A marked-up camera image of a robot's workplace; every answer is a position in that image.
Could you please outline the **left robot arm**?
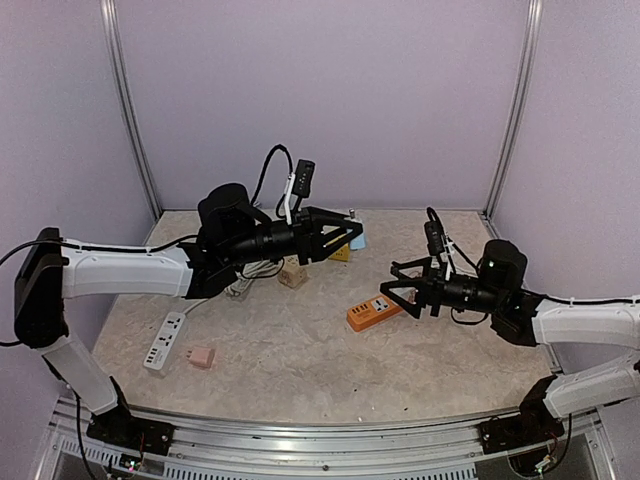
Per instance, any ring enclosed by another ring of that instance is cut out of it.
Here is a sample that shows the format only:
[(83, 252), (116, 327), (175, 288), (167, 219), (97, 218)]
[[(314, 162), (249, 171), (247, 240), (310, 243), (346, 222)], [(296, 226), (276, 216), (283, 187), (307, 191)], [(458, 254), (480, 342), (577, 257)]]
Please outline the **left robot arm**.
[(228, 183), (198, 204), (200, 229), (159, 247), (64, 239), (45, 228), (22, 245), (27, 255), (14, 282), (14, 332), (39, 351), (82, 399), (102, 430), (121, 445), (140, 434), (116, 382), (97, 364), (64, 319), (67, 299), (151, 294), (209, 299), (233, 284), (249, 263), (297, 256), (302, 265), (328, 259), (362, 234), (349, 216), (305, 207), (274, 220), (251, 204), (246, 188)]

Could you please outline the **blue usb charger plug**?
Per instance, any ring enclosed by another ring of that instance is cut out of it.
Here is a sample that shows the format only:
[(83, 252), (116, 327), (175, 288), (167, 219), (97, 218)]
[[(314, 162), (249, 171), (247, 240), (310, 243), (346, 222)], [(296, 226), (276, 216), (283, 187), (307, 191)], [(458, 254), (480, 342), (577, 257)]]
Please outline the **blue usb charger plug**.
[[(364, 226), (363, 221), (358, 217), (356, 211), (351, 208), (349, 210), (349, 216), (352, 222), (359, 223)], [(352, 251), (363, 250), (366, 248), (366, 236), (365, 231), (362, 231), (357, 237), (350, 241), (350, 249)]]

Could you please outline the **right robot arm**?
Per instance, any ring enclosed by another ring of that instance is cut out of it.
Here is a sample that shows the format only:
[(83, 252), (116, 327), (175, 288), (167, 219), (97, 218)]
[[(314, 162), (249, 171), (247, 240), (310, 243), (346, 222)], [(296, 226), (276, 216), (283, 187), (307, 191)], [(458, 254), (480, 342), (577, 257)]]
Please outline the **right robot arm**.
[(516, 346), (560, 343), (606, 344), (627, 354), (587, 370), (540, 379), (516, 415), (480, 424), (487, 453), (541, 442), (564, 433), (563, 419), (575, 412), (619, 403), (639, 395), (639, 299), (554, 299), (527, 291), (527, 258), (506, 240), (484, 246), (476, 276), (453, 273), (435, 254), (391, 266), (393, 280), (380, 286), (412, 317), (442, 307), (489, 316), (491, 329)]

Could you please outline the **orange power strip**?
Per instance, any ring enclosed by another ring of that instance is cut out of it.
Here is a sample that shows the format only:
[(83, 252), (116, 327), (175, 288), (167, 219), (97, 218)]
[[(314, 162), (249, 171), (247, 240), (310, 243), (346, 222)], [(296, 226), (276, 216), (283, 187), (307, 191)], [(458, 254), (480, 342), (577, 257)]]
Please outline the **orange power strip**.
[(355, 332), (362, 332), (399, 313), (402, 309), (387, 296), (380, 294), (372, 299), (350, 307), (346, 320)]

